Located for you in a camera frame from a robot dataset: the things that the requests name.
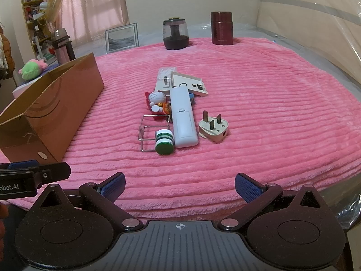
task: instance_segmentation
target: blue gripper pad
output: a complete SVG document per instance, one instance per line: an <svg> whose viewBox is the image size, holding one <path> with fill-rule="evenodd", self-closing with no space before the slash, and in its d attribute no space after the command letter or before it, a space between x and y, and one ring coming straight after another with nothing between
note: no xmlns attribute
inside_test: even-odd
<svg viewBox="0 0 361 271"><path fill-rule="evenodd" d="M24 169L24 168L37 167L37 166L39 166L38 161L30 160L30 161L10 163L8 169Z"/></svg>
<svg viewBox="0 0 361 271"><path fill-rule="evenodd" d="M98 192L114 203L125 190L125 176L118 172L98 185Z"/></svg>
<svg viewBox="0 0 361 271"><path fill-rule="evenodd" d="M242 175L237 175L234 180L234 186L236 188L236 192L247 202L250 203L261 194L263 194L262 188L255 185Z"/></svg>

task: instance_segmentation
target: triangular cutout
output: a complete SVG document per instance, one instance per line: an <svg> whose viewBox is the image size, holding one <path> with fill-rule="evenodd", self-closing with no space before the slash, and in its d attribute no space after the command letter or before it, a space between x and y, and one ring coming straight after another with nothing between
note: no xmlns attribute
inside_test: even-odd
<svg viewBox="0 0 361 271"><path fill-rule="evenodd" d="M56 192L48 193L47 197L45 198L44 202L41 205L41 208L51 207L51 206L58 206L61 205L62 202Z"/></svg>
<svg viewBox="0 0 361 271"><path fill-rule="evenodd" d="M321 208L312 192L306 192L300 203L304 207Z"/></svg>

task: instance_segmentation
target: power plug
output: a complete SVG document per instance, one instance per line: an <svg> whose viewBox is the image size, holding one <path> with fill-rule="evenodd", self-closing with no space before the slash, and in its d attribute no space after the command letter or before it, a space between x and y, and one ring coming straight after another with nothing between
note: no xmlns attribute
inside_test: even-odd
<svg viewBox="0 0 361 271"><path fill-rule="evenodd" d="M210 117L208 111L203 111L203 120L198 124L199 135L215 143L222 141L227 136L229 124L221 117L221 114L217 117Z"/></svg>

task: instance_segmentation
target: red insulated food jar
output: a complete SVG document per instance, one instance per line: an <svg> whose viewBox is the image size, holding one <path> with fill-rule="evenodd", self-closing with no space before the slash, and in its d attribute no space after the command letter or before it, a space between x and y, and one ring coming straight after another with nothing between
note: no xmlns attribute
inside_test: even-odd
<svg viewBox="0 0 361 271"><path fill-rule="evenodd" d="M211 12L212 43L233 45L232 12Z"/></svg>

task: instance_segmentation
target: brown jacket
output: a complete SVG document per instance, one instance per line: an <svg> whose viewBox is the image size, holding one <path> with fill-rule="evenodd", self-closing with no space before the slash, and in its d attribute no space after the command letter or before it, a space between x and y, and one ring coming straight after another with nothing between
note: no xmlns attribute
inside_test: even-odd
<svg viewBox="0 0 361 271"><path fill-rule="evenodd" d="M13 76L13 72L15 70L15 62L13 58L11 57L11 48L10 48L10 42L9 40L4 36L4 31L2 30L0 26L0 36L2 38L2 47L4 49L4 54L6 57L6 61L8 63L9 69L8 74L6 78L11 78Z"/></svg>

